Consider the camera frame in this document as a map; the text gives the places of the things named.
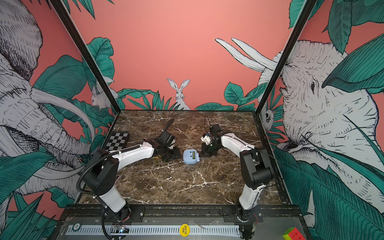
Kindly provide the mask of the blue alarm clock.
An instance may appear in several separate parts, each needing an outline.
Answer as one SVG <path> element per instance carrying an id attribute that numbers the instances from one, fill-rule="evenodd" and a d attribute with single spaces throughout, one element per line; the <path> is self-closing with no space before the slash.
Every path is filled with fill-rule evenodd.
<path id="1" fill-rule="evenodd" d="M 196 152 L 196 159 L 192 158 L 192 152 Z M 194 165 L 198 162 L 200 162 L 199 153 L 197 150 L 194 149 L 187 149 L 183 152 L 183 161 L 187 165 Z"/>

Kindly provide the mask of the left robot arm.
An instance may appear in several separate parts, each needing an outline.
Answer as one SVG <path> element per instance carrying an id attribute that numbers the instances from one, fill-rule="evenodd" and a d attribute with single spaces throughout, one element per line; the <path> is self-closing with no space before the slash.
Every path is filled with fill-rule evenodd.
<path id="1" fill-rule="evenodd" d="M 154 140 L 115 152 L 101 149 L 85 166 L 76 189 L 82 194 L 93 195 L 109 210 L 119 213 L 128 203 L 115 185 L 118 172 L 133 163 L 154 157 L 170 161 L 180 158 L 181 152 L 178 147 L 162 146 Z"/>

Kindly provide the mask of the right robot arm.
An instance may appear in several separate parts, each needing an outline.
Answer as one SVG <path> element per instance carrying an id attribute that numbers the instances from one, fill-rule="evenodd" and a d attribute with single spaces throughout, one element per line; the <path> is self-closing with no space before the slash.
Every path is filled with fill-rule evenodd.
<path id="1" fill-rule="evenodd" d="M 243 210 L 254 208 L 263 189 L 275 176 L 269 156 L 233 133 L 218 133 L 215 137 L 204 134 L 201 141 L 203 154 L 216 156 L 219 149 L 226 148 L 240 158 L 245 185 L 239 203 Z"/>

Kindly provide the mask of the checkerboard calibration card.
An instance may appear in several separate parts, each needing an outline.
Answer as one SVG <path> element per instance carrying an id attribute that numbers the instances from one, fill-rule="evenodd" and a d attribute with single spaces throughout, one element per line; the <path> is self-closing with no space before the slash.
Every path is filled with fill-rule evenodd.
<path id="1" fill-rule="evenodd" d="M 112 131 L 110 138 L 105 143 L 104 150 L 113 152 L 124 149 L 127 146 L 129 138 L 129 132 Z"/>

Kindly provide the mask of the yellow big blind chip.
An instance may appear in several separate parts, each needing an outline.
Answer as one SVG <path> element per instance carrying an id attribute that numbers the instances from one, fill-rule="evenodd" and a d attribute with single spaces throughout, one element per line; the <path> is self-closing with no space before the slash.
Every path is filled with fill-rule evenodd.
<path id="1" fill-rule="evenodd" d="M 180 235 L 182 237 L 188 237 L 191 232 L 190 226 L 188 224 L 183 224 L 180 227 Z"/>

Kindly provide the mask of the small circuit board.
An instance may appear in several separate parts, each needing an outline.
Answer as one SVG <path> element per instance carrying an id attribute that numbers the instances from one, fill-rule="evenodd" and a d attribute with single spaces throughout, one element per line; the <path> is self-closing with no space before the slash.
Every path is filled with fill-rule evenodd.
<path id="1" fill-rule="evenodd" d="M 129 228 L 126 228 L 125 226 L 122 227 L 115 227 L 113 230 L 114 234 L 128 234 L 130 231 Z"/>

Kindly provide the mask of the colourful puzzle cube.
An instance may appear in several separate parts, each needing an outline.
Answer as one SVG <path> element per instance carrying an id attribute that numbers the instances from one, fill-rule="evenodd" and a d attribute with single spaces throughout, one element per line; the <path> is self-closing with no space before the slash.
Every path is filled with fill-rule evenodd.
<path id="1" fill-rule="evenodd" d="M 297 228 L 289 228 L 283 234 L 285 240 L 306 240 L 303 234 Z"/>

